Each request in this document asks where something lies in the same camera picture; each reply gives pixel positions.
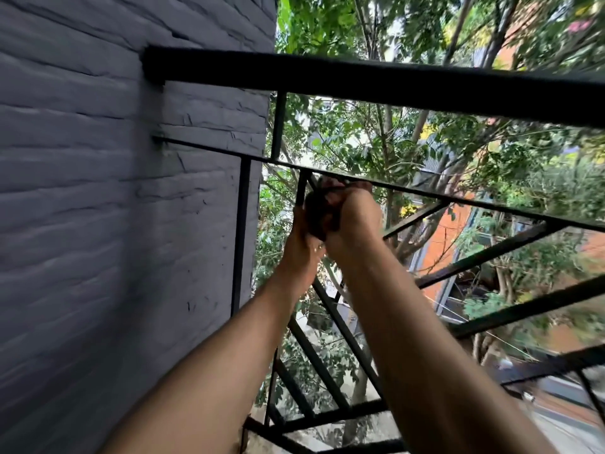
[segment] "white brick wall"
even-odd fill
[[[0,452],[93,453],[229,316],[267,96],[146,83],[148,44],[272,51],[276,0],[0,0]],[[243,296],[256,234],[253,164]]]

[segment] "skin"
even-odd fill
[[[410,451],[556,454],[437,319],[382,241],[380,207],[359,186],[328,195],[341,207],[341,223],[328,233],[326,248],[344,274]],[[322,256],[304,212],[295,209],[283,259],[267,283],[147,395],[101,453],[228,452]]]

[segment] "wall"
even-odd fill
[[[146,83],[147,44],[272,51],[276,0],[0,0],[0,452],[94,452],[229,317],[268,97]],[[260,165],[253,165],[243,297]]]

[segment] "forearm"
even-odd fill
[[[295,301],[287,284],[272,277],[160,382],[102,453],[227,452],[252,407]]]
[[[556,452],[443,327],[382,241],[360,242],[355,256],[341,269],[411,451]]]

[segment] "person's left arm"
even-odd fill
[[[250,411],[294,305],[323,255],[295,210],[274,274],[221,329],[189,353],[117,427],[99,454],[228,451]]]

